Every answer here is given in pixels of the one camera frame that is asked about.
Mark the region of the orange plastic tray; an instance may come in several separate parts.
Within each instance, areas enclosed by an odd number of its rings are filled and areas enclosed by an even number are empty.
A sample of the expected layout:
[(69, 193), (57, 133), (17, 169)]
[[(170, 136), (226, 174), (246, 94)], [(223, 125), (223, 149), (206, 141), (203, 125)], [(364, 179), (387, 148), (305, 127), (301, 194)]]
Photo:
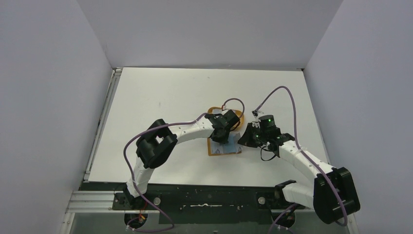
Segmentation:
[[(231, 128), (231, 130), (232, 131), (239, 131), (241, 128), (242, 128), (242, 126), (244, 125), (244, 116), (241, 116), (242, 115), (242, 111), (241, 110), (236, 110), (236, 109), (232, 109), (232, 111), (237, 115), (237, 117), (240, 119), (239, 120), (239, 122), (237, 123), (237, 124), (235, 124), (232, 128)], [(224, 113), (226, 113), (227, 112), (227, 110), (222, 110), (222, 108), (221, 107), (210, 107), (208, 110), (207, 110), (207, 113), (208, 114), (224, 114)]]

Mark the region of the silver VIP credit card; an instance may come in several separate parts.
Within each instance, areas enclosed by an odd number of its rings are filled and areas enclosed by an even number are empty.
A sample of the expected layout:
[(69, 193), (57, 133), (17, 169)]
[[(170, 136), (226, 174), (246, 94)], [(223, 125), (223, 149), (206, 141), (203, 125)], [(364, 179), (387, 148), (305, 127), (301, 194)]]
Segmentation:
[(211, 155), (221, 155), (224, 153), (223, 145), (214, 141), (210, 142), (209, 152)]

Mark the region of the orange leather card holder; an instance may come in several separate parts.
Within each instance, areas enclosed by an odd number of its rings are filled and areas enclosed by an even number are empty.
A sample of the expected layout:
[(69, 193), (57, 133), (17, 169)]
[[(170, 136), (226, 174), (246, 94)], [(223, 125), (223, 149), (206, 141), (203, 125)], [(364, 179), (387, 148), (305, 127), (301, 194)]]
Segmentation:
[(209, 156), (237, 155), (242, 153), (243, 146), (238, 144), (240, 133), (230, 133), (228, 143), (222, 144), (207, 139), (207, 152)]

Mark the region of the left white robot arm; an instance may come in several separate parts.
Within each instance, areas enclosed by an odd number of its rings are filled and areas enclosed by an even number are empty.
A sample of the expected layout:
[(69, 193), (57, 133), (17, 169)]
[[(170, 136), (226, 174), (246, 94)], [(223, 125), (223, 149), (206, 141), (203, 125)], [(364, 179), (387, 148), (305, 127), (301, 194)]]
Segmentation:
[(242, 117), (226, 110), (222, 114), (202, 113), (190, 122), (166, 123), (161, 118), (134, 136), (123, 149), (131, 174), (123, 189), (125, 203), (132, 209), (143, 206), (154, 170), (168, 160), (176, 145), (199, 138), (227, 143), (230, 132), (240, 125)]

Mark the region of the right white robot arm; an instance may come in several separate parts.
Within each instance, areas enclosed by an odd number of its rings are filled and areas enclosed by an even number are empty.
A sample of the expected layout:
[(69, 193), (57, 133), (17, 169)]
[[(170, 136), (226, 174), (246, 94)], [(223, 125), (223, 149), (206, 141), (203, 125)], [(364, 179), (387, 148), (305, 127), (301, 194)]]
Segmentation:
[(272, 152), (303, 174), (313, 185), (295, 180), (275, 186), (274, 202), (280, 208), (297, 203), (313, 209), (326, 223), (342, 219), (360, 210), (360, 202), (350, 171), (336, 168), (312, 155), (296, 143), (289, 133), (282, 133), (272, 115), (264, 115), (247, 124), (239, 144)]

